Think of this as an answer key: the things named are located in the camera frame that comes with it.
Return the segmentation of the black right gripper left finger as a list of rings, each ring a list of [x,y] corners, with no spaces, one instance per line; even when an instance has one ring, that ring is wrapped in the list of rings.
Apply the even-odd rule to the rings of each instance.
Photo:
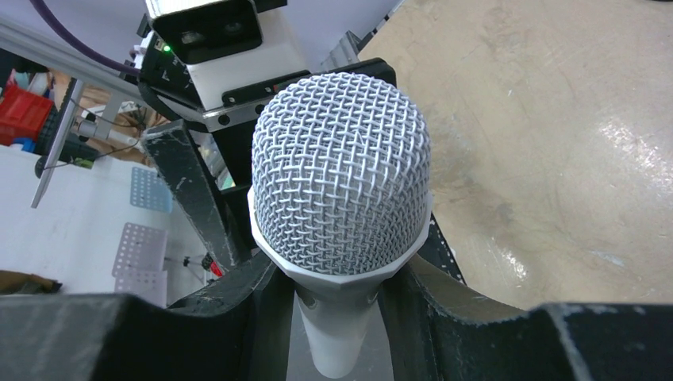
[[[4,380],[283,380],[293,283],[254,256],[162,309],[130,294],[1,300]]]

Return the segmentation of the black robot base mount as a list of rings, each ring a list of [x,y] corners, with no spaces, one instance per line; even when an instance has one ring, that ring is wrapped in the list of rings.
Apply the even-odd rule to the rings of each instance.
[[[418,255],[463,285],[467,284],[456,262],[456,254],[444,237],[434,214],[431,214],[428,237],[419,249]]]

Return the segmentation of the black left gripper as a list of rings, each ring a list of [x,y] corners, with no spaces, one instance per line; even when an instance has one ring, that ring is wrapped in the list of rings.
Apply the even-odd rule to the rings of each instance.
[[[357,60],[360,48],[373,36],[369,33],[361,40],[347,31],[317,73],[364,74],[395,86],[396,73],[385,60]],[[161,99],[166,98],[202,112],[201,120],[188,127],[213,136],[233,182],[241,186],[252,181],[252,132],[261,111],[279,91],[313,74],[302,70],[257,80],[222,92],[223,105],[204,111],[186,65],[172,53],[152,48],[145,55],[143,68],[141,84],[144,93],[151,95],[148,101],[151,107],[161,111],[166,106]],[[180,119],[151,127],[143,134],[141,145],[217,265],[230,271],[247,262],[248,250],[231,210],[223,201],[186,122]]]

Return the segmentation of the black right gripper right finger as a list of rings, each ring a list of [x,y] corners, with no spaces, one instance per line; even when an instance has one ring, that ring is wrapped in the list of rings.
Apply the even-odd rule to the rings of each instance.
[[[669,380],[672,308],[521,310],[415,256],[379,292],[396,380]]]

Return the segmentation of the white microphone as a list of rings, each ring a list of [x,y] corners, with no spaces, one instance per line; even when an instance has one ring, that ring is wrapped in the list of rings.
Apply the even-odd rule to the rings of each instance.
[[[425,243],[430,166],[423,115],[381,79],[313,75],[261,112],[248,192],[252,235],[294,281],[323,376],[352,371],[381,284]]]

